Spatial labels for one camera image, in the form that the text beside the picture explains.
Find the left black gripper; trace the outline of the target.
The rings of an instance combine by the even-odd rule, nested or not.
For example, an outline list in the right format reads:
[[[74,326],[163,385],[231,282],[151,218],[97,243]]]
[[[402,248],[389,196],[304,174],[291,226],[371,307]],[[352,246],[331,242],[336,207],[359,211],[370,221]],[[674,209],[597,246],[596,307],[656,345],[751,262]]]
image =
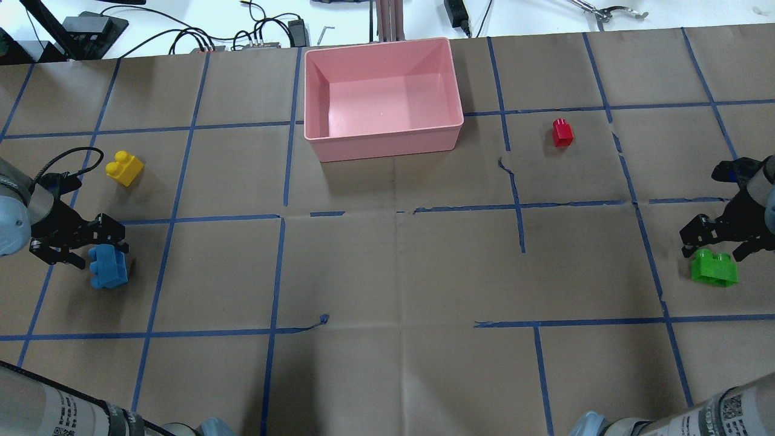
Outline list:
[[[86,260],[70,250],[85,245],[111,245],[124,254],[130,253],[127,230],[118,220],[100,213],[89,222],[61,201],[61,196],[81,186],[80,177],[69,172],[50,172],[35,182],[34,193],[50,194],[53,203],[42,220],[31,226],[28,250],[48,265],[67,264],[84,270]]]

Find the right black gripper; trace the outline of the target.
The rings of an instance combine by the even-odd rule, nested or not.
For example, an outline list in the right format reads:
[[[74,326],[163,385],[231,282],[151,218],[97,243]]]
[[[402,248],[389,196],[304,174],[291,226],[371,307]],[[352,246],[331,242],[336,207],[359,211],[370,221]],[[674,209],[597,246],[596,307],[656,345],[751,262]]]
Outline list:
[[[717,182],[736,183],[739,191],[715,219],[695,215],[680,230],[681,253],[689,259],[703,246],[720,241],[739,241],[733,250],[736,262],[759,251],[773,251],[774,157],[762,161],[749,157],[718,163],[711,172]]]

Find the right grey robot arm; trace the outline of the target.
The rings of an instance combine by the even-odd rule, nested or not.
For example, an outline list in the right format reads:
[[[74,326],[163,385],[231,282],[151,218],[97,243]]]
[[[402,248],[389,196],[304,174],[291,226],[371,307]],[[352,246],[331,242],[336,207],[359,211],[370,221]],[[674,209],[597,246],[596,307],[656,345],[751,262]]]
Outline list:
[[[698,214],[681,229],[683,256],[689,259],[703,246],[724,241],[739,243],[733,250],[737,262],[759,251],[773,251],[774,157],[720,161],[711,178],[738,185],[738,193],[717,218]]]

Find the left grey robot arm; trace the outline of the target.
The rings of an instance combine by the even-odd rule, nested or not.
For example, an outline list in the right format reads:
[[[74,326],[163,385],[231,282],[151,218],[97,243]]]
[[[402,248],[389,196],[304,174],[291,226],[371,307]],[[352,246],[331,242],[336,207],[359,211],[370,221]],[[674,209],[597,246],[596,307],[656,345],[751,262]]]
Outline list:
[[[93,169],[92,165],[77,172],[49,172],[57,160],[80,151],[75,147],[53,158],[35,176],[1,160],[1,243],[2,256],[16,254],[28,248],[48,265],[69,264],[85,269],[86,260],[75,250],[88,245],[111,245],[127,254],[127,230],[106,214],[94,220],[83,219],[61,197],[79,190],[81,174]]]

